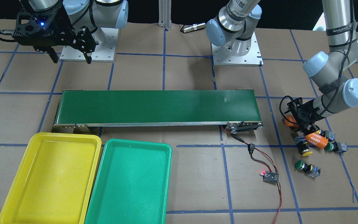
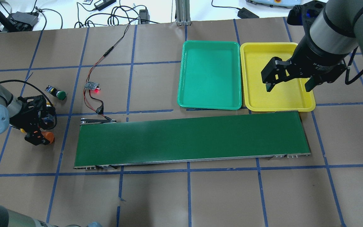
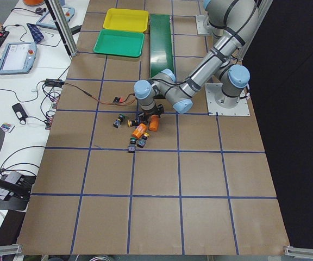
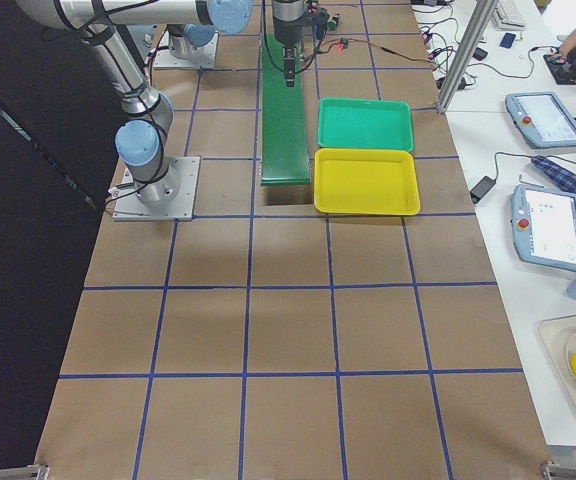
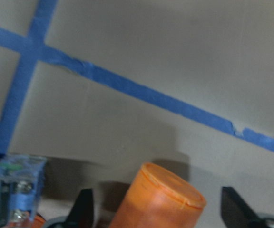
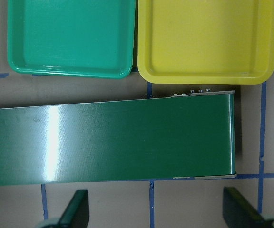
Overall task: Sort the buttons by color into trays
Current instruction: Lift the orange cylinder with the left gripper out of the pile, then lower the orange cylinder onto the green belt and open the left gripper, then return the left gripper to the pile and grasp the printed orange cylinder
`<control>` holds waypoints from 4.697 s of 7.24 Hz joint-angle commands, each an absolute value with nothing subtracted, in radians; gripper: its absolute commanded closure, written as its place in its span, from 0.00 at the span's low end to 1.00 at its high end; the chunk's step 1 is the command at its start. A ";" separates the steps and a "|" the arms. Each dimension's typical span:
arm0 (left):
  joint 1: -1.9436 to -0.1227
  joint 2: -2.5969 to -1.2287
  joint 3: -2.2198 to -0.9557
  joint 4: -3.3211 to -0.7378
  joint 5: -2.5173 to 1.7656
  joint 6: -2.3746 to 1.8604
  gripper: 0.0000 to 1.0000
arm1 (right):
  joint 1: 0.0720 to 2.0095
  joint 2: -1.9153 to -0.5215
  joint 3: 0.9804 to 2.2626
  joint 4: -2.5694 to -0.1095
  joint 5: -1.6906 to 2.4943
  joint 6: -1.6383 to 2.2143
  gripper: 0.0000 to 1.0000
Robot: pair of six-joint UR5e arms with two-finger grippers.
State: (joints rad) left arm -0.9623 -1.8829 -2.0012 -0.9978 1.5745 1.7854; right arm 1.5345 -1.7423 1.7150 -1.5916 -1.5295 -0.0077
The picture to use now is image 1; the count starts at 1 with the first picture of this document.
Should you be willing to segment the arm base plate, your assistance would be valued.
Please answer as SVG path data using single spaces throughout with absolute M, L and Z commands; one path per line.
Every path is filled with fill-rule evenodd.
M 214 65 L 221 66 L 262 66 L 264 65 L 260 53 L 256 34 L 246 41 L 234 39 L 223 46 L 211 44 Z
M 114 62 L 119 33 L 120 29 L 100 27 L 92 34 L 97 44 L 91 55 L 92 62 Z M 60 60 L 86 62 L 83 53 L 70 46 L 64 46 Z

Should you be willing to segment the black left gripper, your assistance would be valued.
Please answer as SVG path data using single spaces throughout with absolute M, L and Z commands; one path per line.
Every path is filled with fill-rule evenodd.
M 287 113 L 295 118 L 298 127 L 291 127 L 296 129 L 297 136 L 305 136 L 304 133 L 312 133 L 320 130 L 320 127 L 315 124 L 321 118 L 318 111 L 321 107 L 314 107 L 314 101 L 308 101 L 303 104 L 302 98 L 290 98 L 287 103 Z

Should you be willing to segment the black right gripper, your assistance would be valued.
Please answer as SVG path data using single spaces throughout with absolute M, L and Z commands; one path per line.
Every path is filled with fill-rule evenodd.
M 54 63 L 58 63 L 59 56 L 53 46 L 74 43 L 75 48 L 83 53 L 87 64 L 91 63 L 91 55 L 96 48 L 88 27 L 81 27 L 75 35 L 64 7 L 51 7 L 34 11 L 33 14 L 22 7 L 17 14 L 13 39 L 21 45 L 44 51 Z

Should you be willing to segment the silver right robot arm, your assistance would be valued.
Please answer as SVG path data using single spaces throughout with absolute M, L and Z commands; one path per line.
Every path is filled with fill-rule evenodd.
M 128 19 L 126 0 L 22 0 L 11 36 L 22 46 L 59 60 L 113 62 L 118 32 Z

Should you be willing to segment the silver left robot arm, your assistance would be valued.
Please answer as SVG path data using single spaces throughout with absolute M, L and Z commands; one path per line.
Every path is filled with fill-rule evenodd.
M 211 44 L 248 41 L 260 20 L 258 0 L 231 0 L 206 23 Z M 319 128 L 316 121 L 358 106 L 358 78 L 344 71 L 358 61 L 357 21 L 352 0 L 323 0 L 326 35 L 330 52 L 318 52 L 303 64 L 303 70 L 318 86 L 321 96 L 303 103 L 300 98 L 287 104 L 294 125 L 305 135 Z

